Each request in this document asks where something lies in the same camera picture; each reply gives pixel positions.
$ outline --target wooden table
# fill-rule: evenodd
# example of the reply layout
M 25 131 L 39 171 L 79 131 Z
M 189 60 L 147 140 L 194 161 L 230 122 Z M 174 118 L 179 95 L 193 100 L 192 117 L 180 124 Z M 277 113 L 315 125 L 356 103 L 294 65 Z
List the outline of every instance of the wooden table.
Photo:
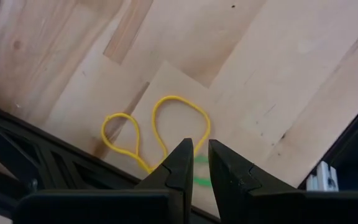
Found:
M 144 178 L 103 144 L 101 123 L 133 115 L 157 162 L 151 112 L 166 95 L 200 105 L 210 138 L 297 186 L 358 113 L 358 1 L 0 0 L 1 109 Z M 204 128 L 179 102 L 159 111 L 169 150 Z M 106 133 L 134 148 L 129 122 Z M 195 185 L 193 204 L 218 215 L 210 188 Z

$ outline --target black metal frame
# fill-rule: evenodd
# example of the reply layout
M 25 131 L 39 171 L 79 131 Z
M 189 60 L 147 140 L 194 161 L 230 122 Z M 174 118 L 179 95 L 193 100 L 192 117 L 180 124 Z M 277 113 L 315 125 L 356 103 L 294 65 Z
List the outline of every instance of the black metal frame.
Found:
M 43 189 L 133 189 L 140 180 L 0 110 L 0 215 L 11 218 L 23 197 Z M 219 223 L 196 207 L 191 223 Z

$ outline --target yellow string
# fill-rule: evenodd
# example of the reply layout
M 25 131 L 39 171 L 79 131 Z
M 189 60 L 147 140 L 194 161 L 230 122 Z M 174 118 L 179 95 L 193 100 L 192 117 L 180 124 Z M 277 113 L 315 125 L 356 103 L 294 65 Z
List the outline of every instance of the yellow string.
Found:
M 124 154 L 127 156 L 132 157 L 133 159 L 135 159 L 137 161 L 137 163 L 140 165 L 141 168 L 143 168 L 143 170 L 145 170 L 148 174 L 150 174 L 151 172 L 153 172 L 153 170 L 155 168 L 157 168 L 163 161 L 165 158 L 167 158 L 168 156 L 168 150 L 167 147 L 165 147 L 164 142 L 162 141 L 160 135 L 158 134 L 157 131 L 157 125 L 156 125 L 156 121 L 155 121 L 155 117 L 157 115 L 157 110 L 158 108 L 162 105 L 162 103 L 164 103 L 165 101 L 168 100 L 178 100 L 181 101 L 185 104 L 187 104 L 188 106 L 194 108 L 196 111 L 200 112 L 206 121 L 206 130 L 204 133 L 204 136 L 201 138 L 201 140 L 197 143 L 197 145 L 194 147 L 194 154 L 196 155 L 198 150 L 200 149 L 200 147 L 203 145 L 203 143 L 205 142 L 205 140 L 207 140 L 210 132 L 211 132 L 211 121 L 209 120 L 209 116 L 208 114 L 201 109 L 199 106 L 197 106 L 196 104 L 180 97 L 180 96 L 165 96 L 162 99 L 160 99 L 155 105 L 154 105 L 154 109 L 153 109 L 153 113 L 152 113 L 152 127 L 153 127 L 153 133 L 155 138 L 157 139 L 158 143 L 160 144 L 161 148 L 162 148 L 162 152 L 163 152 L 163 158 L 161 159 L 161 161 L 156 165 L 156 166 L 149 166 L 140 156 L 139 156 L 139 145 L 140 145 L 140 129 L 139 129 L 139 125 L 137 124 L 137 121 L 135 120 L 135 118 L 133 118 L 131 115 L 125 114 L 125 113 L 116 113 L 113 115 L 109 115 L 106 117 L 106 119 L 104 120 L 102 127 L 101 127 L 101 136 L 102 136 L 102 140 L 103 142 L 113 151 L 116 151 L 120 154 Z M 135 153 L 128 151 L 127 149 L 123 149 L 120 147 L 117 147 L 113 144 L 111 144 L 110 140 L 106 137 L 106 134 L 104 133 L 104 130 L 106 129 L 106 125 L 107 123 L 112 120 L 113 118 L 118 118 L 118 117 L 122 117 L 122 118 L 126 118 L 129 121 L 132 122 L 132 124 L 134 124 L 135 126 L 135 131 L 136 131 L 136 145 L 135 145 Z

